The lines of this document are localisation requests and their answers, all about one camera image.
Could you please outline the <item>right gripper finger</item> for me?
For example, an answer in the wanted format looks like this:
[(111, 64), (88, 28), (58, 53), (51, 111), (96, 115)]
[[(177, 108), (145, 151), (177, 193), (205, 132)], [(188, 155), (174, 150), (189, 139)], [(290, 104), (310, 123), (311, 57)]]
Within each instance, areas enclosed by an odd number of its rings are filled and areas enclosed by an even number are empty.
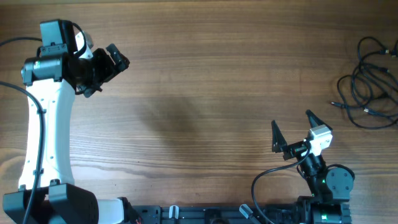
[(271, 122), (272, 126), (272, 152), (284, 152), (287, 149), (287, 142), (283, 137), (275, 120)]
[(305, 114), (308, 117), (308, 121), (310, 123), (311, 128), (315, 128), (317, 126), (325, 125), (330, 131), (333, 130), (331, 126), (322, 121), (318, 116), (316, 116), (311, 110), (306, 110)]

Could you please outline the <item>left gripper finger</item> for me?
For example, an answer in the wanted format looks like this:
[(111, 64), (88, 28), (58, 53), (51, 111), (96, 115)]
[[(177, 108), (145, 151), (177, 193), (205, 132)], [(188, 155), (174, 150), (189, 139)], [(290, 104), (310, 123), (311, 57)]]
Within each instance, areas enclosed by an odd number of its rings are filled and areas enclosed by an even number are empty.
[(96, 91), (102, 92), (101, 85), (99, 84), (91, 84), (88, 86), (85, 86), (83, 89), (83, 94), (86, 98), (89, 98), (91, 95), (93, 95)]
[(117, 72), (123, 72), (129, 67), (129, 59), (125, 57), (114, 44), (109, 44), (106, 50), (109, 52), (114, 62), (114, 69)]

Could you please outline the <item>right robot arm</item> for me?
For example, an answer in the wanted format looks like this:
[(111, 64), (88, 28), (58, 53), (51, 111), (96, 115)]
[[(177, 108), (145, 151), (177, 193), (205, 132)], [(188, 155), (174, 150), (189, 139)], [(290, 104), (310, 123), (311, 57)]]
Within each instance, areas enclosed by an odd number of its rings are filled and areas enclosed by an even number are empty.
[(351, 223), (348, 202), (355, 174), (341, 164), (326, 165), (322, 151), (330, 146), (333, 129), (310, 110), (306, 115), (310, 123), (308, 135), (293, 144), (288, 144), (277, 123), (271, 122), (272, 151), (283, 153), (284, 160), (297, 160), (296, 168), (312, 195), (264, 211), (273, 223)]

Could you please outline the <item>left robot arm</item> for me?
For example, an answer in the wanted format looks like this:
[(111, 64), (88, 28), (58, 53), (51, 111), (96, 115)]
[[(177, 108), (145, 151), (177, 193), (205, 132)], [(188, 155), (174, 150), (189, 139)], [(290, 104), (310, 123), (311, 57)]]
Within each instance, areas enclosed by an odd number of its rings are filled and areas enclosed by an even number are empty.
[(2, 207), (16, 223), (139, 223), (126, 198), (99, 200), (77, 187), (70, 163), (70, 118), (77, 95), (90, 97), (129, 66), (114, 44), (93, 49), (72, 21), (40, 23), (37, 55), (21, 70), (29, 123), (18, 190)]

